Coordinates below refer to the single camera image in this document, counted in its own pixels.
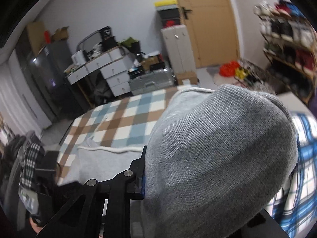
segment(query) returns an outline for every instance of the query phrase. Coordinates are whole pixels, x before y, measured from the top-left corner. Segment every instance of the white wall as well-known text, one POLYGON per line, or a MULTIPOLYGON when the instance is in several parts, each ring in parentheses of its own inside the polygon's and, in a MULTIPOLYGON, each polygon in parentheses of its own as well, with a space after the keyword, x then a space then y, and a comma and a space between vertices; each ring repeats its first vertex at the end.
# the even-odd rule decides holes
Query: white wall
MULTIPOLYGON (((235 13, 241 56, 250 62, 266 67, 263 54, 264 38, 260 34, 260 20, 253 14, 253 6, 263 0, 231 0, 235 13)), ((278 0, 266 0, 271 5, 278 0)))
POLYGON ((110 26, 117 41, 132 36, 141 41, 144 53, 162 50, 161 22, 155 11, 158 0, 51 0, 40 13, 45 27, 54 33, 69 26, 69 47, 92 32, 110 26))
POLYGON ((39 12, 44 8, 44 6, 48 3, 49 0, 39 0, 22 18, 22 20, 15 27, 7 42, 5 43, 3 48, 0 48, 0 67, 1 64, 7 61, 15 48, 15 45, 24 30, 25 26, 29 22, 33 22, 37 17, 39 12))

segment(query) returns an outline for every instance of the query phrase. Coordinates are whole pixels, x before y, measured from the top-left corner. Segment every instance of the white drawer unit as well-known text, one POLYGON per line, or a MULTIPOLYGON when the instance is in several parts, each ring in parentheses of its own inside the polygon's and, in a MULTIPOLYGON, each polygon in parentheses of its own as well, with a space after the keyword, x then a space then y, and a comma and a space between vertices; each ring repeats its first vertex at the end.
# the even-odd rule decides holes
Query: white drawer unit
POLYGON ((112 61, 116 61, 116 60, 118 60, 118 59, 123 57, 120 48, 116 48, 116 49, 110 51, 109 55, 110 55, 110 58, 111 58, 112 61))
POLYGON ((77 81, 79 81, 83 77, 87 76, 88 74, 89 74, 89 72, 87 71, 86 66, 83 66, 80 69, 78 69, 77 71, 70 74, 67 77, 67 79, 68 79, 70 85, 73 85, 74 83, 76 83, 77 81))
POLYGON ((110 78, 107 79, 107 83, 109 85, 109 87, 114 87, 117 86, 119 84, 125 83, 127 81, 129 81, 130 76, 127 73, 127 71, 125 72, 121 72, 119 74, 116 74, 110 78))
POLYGON ((116 74, 119 74, 120 72, 127 71, 133 67, 132 60, 126 55, 122 59, 113 62, 103 68, 100 69, 102 76, 107 79, 110 78, 116 74))
POLYGON ((128 82, 111 87, 111 91, 115 97, 130 92, 130 86, 128 82))
POLYGON ((98 70, 99 68, 111 63, 111 58, 109 53, 105 53, 101 56, 99 56, 96 59, 93 59, 92 61, 88 62, 86 64, 87 70, 89 73, 94 72, 95 70, 98 70))

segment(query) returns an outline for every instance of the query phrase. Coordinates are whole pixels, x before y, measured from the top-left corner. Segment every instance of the cardboard box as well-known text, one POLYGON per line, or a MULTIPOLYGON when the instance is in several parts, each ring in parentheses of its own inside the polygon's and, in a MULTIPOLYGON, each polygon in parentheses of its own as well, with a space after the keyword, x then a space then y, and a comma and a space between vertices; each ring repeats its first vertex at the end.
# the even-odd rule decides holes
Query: cardboard box
POLYGON ((159 59, 157 56, 149 57, 148 59, 145 59, 144 61, 141 62, 141 65, 143 66, 145 71, 150 70, 150 66, 152 64, 159 63, 159 59))
POLYGON ((195 72, 184 72, 176 74, 179 85, 197 85, 198 79, 195 72))
POLYGON ((66 40, 68 39, 68 27, 62 27, 55 31, 55 33, 52 35, 52 41, 59 41, 59 40, 66 40))
POLYGON ((31 22, 26 25, 26 31, 28 33, 33 54, 36 57, 39 54, 39 51, 46 45, 44 23, 42 21, 31 22))

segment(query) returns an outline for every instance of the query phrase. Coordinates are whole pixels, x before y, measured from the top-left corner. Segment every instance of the wooden door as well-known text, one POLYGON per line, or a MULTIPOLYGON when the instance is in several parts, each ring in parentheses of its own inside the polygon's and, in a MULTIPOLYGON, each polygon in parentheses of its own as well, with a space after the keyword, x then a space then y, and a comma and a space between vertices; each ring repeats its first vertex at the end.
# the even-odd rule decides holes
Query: wooden door
POLYGON ((238 59, 237 29, 229 0, 178 2, 180 8, 192 10, 187 13, 188 19, 184 18, 184 23, 188 28, 197 68, 238 59))

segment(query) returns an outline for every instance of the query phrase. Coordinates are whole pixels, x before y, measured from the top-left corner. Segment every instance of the white drawstring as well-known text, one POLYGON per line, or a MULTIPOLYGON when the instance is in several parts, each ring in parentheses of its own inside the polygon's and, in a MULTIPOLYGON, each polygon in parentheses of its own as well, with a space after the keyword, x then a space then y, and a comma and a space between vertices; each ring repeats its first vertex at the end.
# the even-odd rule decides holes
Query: white drawstring
POLYGON ((104 150, 112 153, 124 153, 128 151, 132 152, 142 152, 143 148, 138 148, 138 147, 124 147, 124 148, 110 148, 110 147, 84 147, 84 146, 79 146, 77 149, 85 149, 85 150, 90 150, 90 151, 96 151, 96 150, 104 150))
MULTIPOLYGON (((212 89, 207 89, 207 88, 200 88, 200 87, 190 87, 190 88, 185 88, 183 90, 178 91, 177 93, 174 94, 174 96, 171 98, 170 103, 173 101, 173 99, 185 92, 189 92, 189 91, 196 91, 196 92, 204 92, 204 93, 213 93, 214 90, 212 89)), ((96 151, 96 150, 104 150, 104 151, 108 151, 108 152, 112 152, 112 153, 124 153, 124 152, 142 152, 143 151, 143 147, 142 148, 138 148, 138 147, 124 147, 124 148, 110 148, 110 147, 95 147, 95 148, 91 148, 91 147, 84 147, 84 146, 79 146, 77 149, 85 149, 85 150, 89 150, 89 151, 96 151)))

